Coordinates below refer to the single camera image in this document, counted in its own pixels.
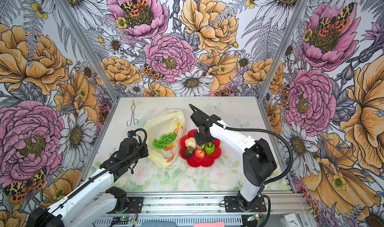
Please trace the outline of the cream fake garlic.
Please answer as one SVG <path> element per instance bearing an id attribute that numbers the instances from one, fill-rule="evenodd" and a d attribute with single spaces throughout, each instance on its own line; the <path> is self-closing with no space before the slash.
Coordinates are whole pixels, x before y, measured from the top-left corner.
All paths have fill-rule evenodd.
<path id="1" fill-rule="evenodd" d="M 186 139 L 185 145 L 187 148 L 191 147 L 193 149 L 196 149 L 198 146 L 194 137 L 190 137 L 190 138 Z"/>

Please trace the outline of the green fake pepper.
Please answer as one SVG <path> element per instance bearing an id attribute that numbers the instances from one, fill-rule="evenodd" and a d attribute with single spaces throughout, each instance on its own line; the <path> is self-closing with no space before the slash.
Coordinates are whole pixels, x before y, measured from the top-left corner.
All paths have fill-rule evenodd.
<path id="1" fill-rule="evenodd" d="M 213 153 L 215 152 L 215 150 L 216 150 L 216 146 L 214 145 L 213 142 L 206 143 L 206 144 L 204 145 L 204 151 L 205 151 L 205 153 L 208 154 L 208 155 L 213 154 Z"/>

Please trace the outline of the red fake apple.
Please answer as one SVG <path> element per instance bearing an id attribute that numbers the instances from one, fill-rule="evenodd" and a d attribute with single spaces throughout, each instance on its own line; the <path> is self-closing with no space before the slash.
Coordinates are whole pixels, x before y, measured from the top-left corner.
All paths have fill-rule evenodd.
<path id="1" fill-rule="evenodd" d="M 195 149 L 194 154 L 193 154 L 193 159 L 196 162 L 202 162 L 205 158 L 205 151 L 203 149 Z"/>

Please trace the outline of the dark purple fake mangosteen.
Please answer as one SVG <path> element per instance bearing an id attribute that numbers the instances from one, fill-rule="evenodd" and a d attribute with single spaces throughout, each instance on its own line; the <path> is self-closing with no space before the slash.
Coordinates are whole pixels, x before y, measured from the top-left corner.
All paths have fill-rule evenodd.
<path id="1" fill-rule="evenodd" d="M 189 146 L 184 150 L 183 156 L 185 157 L 185 159 L 190 159 L 193 156 L 194 151 L 195 149 L 192 146 Z"/>

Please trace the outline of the red flower-shaped bowl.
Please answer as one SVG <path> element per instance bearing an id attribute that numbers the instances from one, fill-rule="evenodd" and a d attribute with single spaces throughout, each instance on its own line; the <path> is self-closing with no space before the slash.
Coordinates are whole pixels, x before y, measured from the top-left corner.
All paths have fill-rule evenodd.
<path id="1" fill-rule="evenodd" d="M 187 135 L 180 140 L 180 157 L 187 161 L 190 167 L 211 167 L 215 160 L 219 159 L 222 155 L 221 142 L 214 139 L 214 142 L 209 146 L 193 146 L 195 141 L 195 133 L 197 130 L 191 130 Z"/>

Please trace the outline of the translucent yellowish plastic bag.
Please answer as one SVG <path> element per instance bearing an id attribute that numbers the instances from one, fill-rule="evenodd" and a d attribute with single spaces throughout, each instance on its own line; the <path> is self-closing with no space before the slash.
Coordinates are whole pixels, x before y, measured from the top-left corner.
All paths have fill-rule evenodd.
<path id="1" fill-rule="evenodd" d="M 181 138 L 186 131 L 186 118 L 179 109 L 172 109 L 150 119 L 145 124 L 148 134 L 149 158 L 158 167 L 170 166 L 181 149 Z"/>

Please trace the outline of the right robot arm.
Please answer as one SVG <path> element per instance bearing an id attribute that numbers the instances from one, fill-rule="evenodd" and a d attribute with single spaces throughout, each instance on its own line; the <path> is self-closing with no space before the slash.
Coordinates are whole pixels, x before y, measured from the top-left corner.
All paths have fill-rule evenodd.
<path id="1" fill-rule="evenodd" d="M 255 140 L 242 132 L 267 133 L 267 130 L 229 127 L 218 116 L 209 116 L 192 104 L 189 107 L 193 111 L 191 120 L 198 128 L 194 134 L 198 146 L 208 147 L 217 139 L 242 156 L 246 181 L 238 192 L 236 205 L 244 212 L 251 211 L 254 204 L 262 198 L 265 186 L 277 180 L 271 178 L 277 169 L 277 163 L 265 139 Z"/>

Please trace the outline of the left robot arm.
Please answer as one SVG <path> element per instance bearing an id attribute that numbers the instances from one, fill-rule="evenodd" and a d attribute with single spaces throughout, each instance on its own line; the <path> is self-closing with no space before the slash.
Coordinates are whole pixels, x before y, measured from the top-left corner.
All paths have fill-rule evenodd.
<path id="1" fill-rule="evenodd" d="M 104 161 L 83 184 L 48 208 L 37 208 L 27 221 L 28 227 L 87 227 L 110 212 L 122 213 L 129 207 L 127 193 L 114 187 L 122 175 L 133 172 L 141 158 L 148 157 L 145 139 L 125 138 L 119 150 Z"/>

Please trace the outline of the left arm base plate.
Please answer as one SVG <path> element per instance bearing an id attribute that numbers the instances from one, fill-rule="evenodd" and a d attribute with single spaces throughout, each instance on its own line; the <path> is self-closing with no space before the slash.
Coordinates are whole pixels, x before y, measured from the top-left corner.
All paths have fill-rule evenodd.
<path id="1" fill-rule="evenodd" d="M 140 214 L 142 212 L 143 197 L 124 197 L 117 202 L 116 213 Z"/>

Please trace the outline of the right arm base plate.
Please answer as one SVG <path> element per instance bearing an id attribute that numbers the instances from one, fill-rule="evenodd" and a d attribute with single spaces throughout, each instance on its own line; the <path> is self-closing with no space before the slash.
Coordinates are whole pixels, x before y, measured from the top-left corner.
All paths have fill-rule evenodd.
<path id="1" fill-rule="evenodd" d="M 224 208 L 226 213 L 266 212 L 266 202 L 263 197 L 256 197 L 248 202 L 241 196 L 225 196 Z"/>

